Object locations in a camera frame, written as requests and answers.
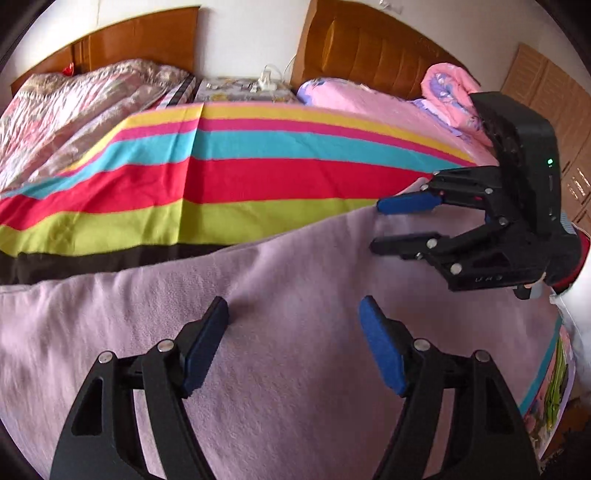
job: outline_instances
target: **bed sheet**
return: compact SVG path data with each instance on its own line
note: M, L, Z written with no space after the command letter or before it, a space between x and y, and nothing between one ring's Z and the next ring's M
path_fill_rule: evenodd
M79 160L119 122L188 75L146 60L75 77L32 75L0 118L0 193L50 177Z
M184 402L217 478L370 479L402 399L381 380L363 337L363 296L443 351L489 351L522 413L543 378L560 326L548 289L530 301L510 288L454 293L426 262L368 248L376 236L457 235L482 222L482 212L453 206L399 216L366 207L205 257L4 287L0 417L47 478L68 409L98 354L143 353L222 295L230 326L203 388ZM453 395L446 400L442 425ZM147 463L162 477L144 403L137 410Z
M0 199L0 283L206 254L470 165L465 153L431 138L302 105L138 113L60 175Z
M298 98L308 106L359 113L372 120L432 138L468 155L476 165L498 165L479 141L444 125L412 102L342 79L316 79L303 84Z

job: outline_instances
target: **yellow stripe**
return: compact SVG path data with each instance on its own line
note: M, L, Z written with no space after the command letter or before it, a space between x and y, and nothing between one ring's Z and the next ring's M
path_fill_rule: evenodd
M186 200L129 212L60 212L24 231L0 226L0 249L69 256L137 245L252 242L375 203L375 199L265 200L208 203Z
M457 148L433 140L422 135L414 134L391 125L366 120L358 116L342 112L334 112L327 109L311 108L298 105L276 105L265 102L244 103L196 103L187 107L168 108L162 110L150 110L132 115L122 121L117 127L106 134L94 145L79 161L65 168L63 171L72 171L87 163L93 156L107 147L113 137L124 129L151 127L154 125L186 122L198 118L207 119L267 119L267 120L294 120L312 122L337 127L356 128L389 137L407 140L426 147L448 153L462 160L473 162L469 155Z

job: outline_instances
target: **pink quilt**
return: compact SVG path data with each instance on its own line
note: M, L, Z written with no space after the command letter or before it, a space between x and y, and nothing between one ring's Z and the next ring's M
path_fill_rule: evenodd
M477 165L498 165L482 143L444 126L411 102L363 85L340 79L311 80L300 87L298 98L306 105L361 113L373 120L439 140L470 155Z
M75 77L32 75L0 118L0 193L68 167L187 75L147 60Z
M455 235L482 221L482 212L458 207L391 217L367 207L204 257L0 288L0 418L48 478L96 356L143 353L221 295L231 324L203 388L184 403L217 478L369 480L402 400L381 380L362 333L365 295L443 351L488 350L526 409L539 388L540 366L545 372L543 359L556 345L558 311L547 295L452 293L426 262L368 248L375 236ZM451 406L443 409L429 474L441 465ZM145 404L137 412L147 464L162 475Z

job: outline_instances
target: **black stripe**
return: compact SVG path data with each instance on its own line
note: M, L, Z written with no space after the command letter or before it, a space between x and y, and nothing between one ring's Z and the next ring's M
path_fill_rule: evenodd
M67 257L54 254L0 252L0 285L32 285L44 280L62 280L86 273L118 272L126 268L154 265L170 260L200 257L226 245L140 245L107 254Z
M174 92L173 97L170 99L169 103L167 106L171 106L171 105L178 105L181 97L183 96L183 94L185 93L185 91L187 90L187 88L189 88L189 85L191 85L191 82L193 81L193 79L195 78L195 76L193 75L189 75L187 78L185 78L181 84L181 86L179 88L177 88L177 91Z

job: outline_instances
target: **metal screw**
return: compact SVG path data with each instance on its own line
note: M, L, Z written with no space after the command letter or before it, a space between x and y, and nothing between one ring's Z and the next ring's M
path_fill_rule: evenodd
M111 360L113 360L113 352L106 351L99 355L100 364L108 364Z
M161 353L166 353L171 351L174 348L174 342L170 339L162 340L158 344L158 351Z
M462 273L462 266L459 263L454 263L449 271L452 272L452 275L459 275Z
M478 360L479 362L485 364L486 362L489 362L491 360L491 355L484 350L478 350L476 352L476 360Z
M431 348L431 344L429 343L429 340L417 338L413 343L413 347L415 347L415 350L418 350L419 352L426 352Z

